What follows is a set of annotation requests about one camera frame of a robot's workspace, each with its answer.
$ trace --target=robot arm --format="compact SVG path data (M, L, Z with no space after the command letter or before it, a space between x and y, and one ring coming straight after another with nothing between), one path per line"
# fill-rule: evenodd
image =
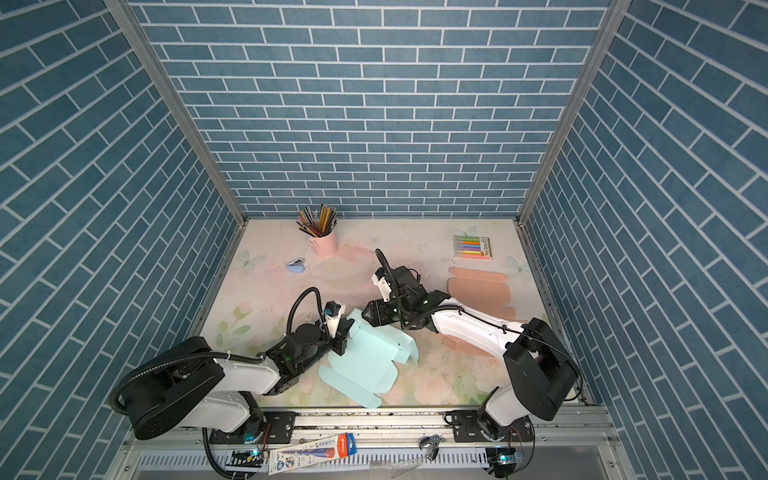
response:
M513 421L529 414L554 418L578 370L546 323L499 319L439 290L427 293L411 270L393 270L380 250L376 255L382 268L372 281L382 299L368 304L364 319L374 326L399 322L402 329L428 328L504 361L511 385L492 392L477 415L487 437L500 439ZM292 331L296 308L312 292L319 319ZM302 293L288 315L286 337L255 359L213 352L202 337L187 339L129 373L109 403L130 417L137 439L151 439L175 426L240 428L246 438L257 439L265 425L253 394L285 392L329 350L344 353L352 322L343 318L343 305L328 302L322 310L320 304L317 288Z
M579 375L578 368L547 323L513 322L463 306L448 294L427 293L410 269L382 264L372 281L382 292L362 317L374 326L400 322L403 329L428 328L462 339L504 361L511 385L497 388L478 411L482 431L501 438L508 426L528 414L552 420Z
M319 319L293 330L293 315L309 293L316 294ZM253 394L285 392L330 350L344 353L352 321L342 317L344 305L320 305L318 289L305 290L288 315L285 338L256 358L214 352L201 336L186 339L125 376L110 406L131 419L140 440L176 426L241 428L258 439L264 415Z

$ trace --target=aluminum frame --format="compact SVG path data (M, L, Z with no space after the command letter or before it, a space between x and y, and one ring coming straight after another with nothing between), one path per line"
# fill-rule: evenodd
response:
M413 449L426 435L442 435L441 452L466 454L471 449L506 446L506 442L490 442L485 439L470 443L453 441L451 427L443 415L451 410L475 410L476 407L392 407L375 410L361 408L301 408L264 409L268 412L296 412L292 442L314 440L339 433L355 435L358 449L375 449L388 452L391 449ZM621 446L616 430L603 406L586 406L569 403L561 407L551 421L531 418L535 427L537 446L594 446L598 447L601 461L610 480L631 480L622 467ZM524 442L524 449L531 442ZM212 445L214 456L222 457L235 445ZM131 480L141 469L152 469L152 461L162 455L180 455L199 458L202 445L199 429L174 429L152 440L135 442L129 435L118 453L118 460L107 475L109 480ZM461 462L454 465L460 468ZM208 468L206 464L191 462L175 465L177 470Z
M227 246L227 252L224 254L224 258L221 260L219 268L216 270L216 276L213 281L211 281L210 287L205 293L203 303L200 305L200 311L197 312L197 316L195 317L194 322L192 322L190 331L187 333L187 338L200 335L200 332L203 331L205 319L208 318L210 309L214 306L214 301L219 295L221 284L224 282L224 277L227 275L227 271L230 269L230 265L235 258L235 253L237 253L237 248L240 246L240 241L243 239L245 229L248 227L248 222L249 220L246 219L246 222L243 225L239 225L235 234L232 236L232 240Z
M190 142L190 146L197 155L197 159L210 176L211 181L213 181L216 190L218 190L223 198L235 221L239 226L244 226L246 215L243 209L237 203L237 198L235 198L234 193L227 184L227 180L224 179L224 175L222 175L213 154L208 149L203 136L197 129L197 125L195 125L187 111L187 107L184 106L179 92L174 87L173 82L170 81L170 77L165 71L160 57L157 56L157 52L152 47L147 33L139 25L138 18L136 18L133 9L127 0L104 0L104 3L115 22L117 22L118 27L120 27L123 35L125 35L125 39L128 40L128 44L133 48L134 53L152 80L157 92L163 98L165 106L168 107L170 114L176 119L184 137Z
M533 212L533 206L536 204L538 196L541 194L541 189L544 188L544 184L549 177L554 163L558 159L560 151L563 149L565 138L571 131L571 127L576 120L581 104L584 103L584 99L589 93L589 87L592 86L592 81L598 76L598 70L605 59L605 54L608 52L608 47L611 46L611 42L616 36L616 32L621 25L621 21L624 20L624 14L629 8L629 4L632 0L613 0L611 6L605 12L603 21L600 24L600 29L595 37L594 45L589 50L587 59L584 61L584 66L581 68L579 78L576 80L576 85L571 95L568 97L568 103L563 109L563 114L557 129L551 136L547 150L544 152L544 156L541 158L541 163L536 170L533 177L533 183L531 188L528 189L528 193L523 199L523 204L520 207L520 213L518 214L518 222L525 225L528 218Z
M536 287L541 296L541 301L544 304L544 310L547 312L550 326L554 330L554 334L563 342L565 349L571 354L571 358L576 359L578 363L578 357L576 357L576 352L571 344L568 332L565 331L560 311L558 310L557 304L554 302L554 296L552 295L547 279L544 276L544 270L541 268L541 263L538 260L536 251L533 249L528 230L525 228L525 225L521 225L517 221L515 221L515 230L518 232L518 238L520 239L520 244L523 246L525 258L528 260L528 266L531 267L531 275L536 282ZM578 397L583 399L586 403L594 404L594 396L589 391L589 385L586 382L582 382L581 388L583 388L584 391L579 392Z

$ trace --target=table surface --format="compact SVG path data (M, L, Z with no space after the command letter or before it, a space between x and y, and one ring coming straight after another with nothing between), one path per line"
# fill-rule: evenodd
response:
M456 234L490 237L492 260L453 257ZM291 220L252 220L203 326L215 350L255 355L283 337L293 302L316 286L323 305L329 300L363 309L380 298L371 276L379 268L374 249L384 252L396 268L406 265L422 274L427 289L447 292L449 268L460 266L508 275L517 318L546 320L531 271L512 220L340 220L336 227L339 251L318 258L308 236ZM286 263L305 259L303 273L290 273ZM305 299L293 320L295 329L315 319L314 295ZM478 405L496 386L509 384L506 369L495 357L468 344L427 329L409 331L419 348L419 364L395 363L399 371L392 389L382 395L385 406ZM259 396L261 406L317 407L357 404L319 379L322 359L305 372L297 385L278 396Z

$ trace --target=brick wall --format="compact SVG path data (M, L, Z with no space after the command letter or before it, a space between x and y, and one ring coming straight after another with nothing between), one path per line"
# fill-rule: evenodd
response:
M98 478L234 225L100 0L0 12L0 478Z
M131 2L250 216L510 217L608 0L258 3Z
M768 478L767 26L634 0L529 225L639 478Z

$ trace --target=pink metal cup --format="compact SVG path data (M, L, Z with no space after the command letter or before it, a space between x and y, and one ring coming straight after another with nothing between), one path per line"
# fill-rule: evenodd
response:
M339 249L339 241L336 239L336 231L333 231L324 237L311 237L310 245L312 245L312 248L315 250L315 255L318 257L333 257L333 254Z

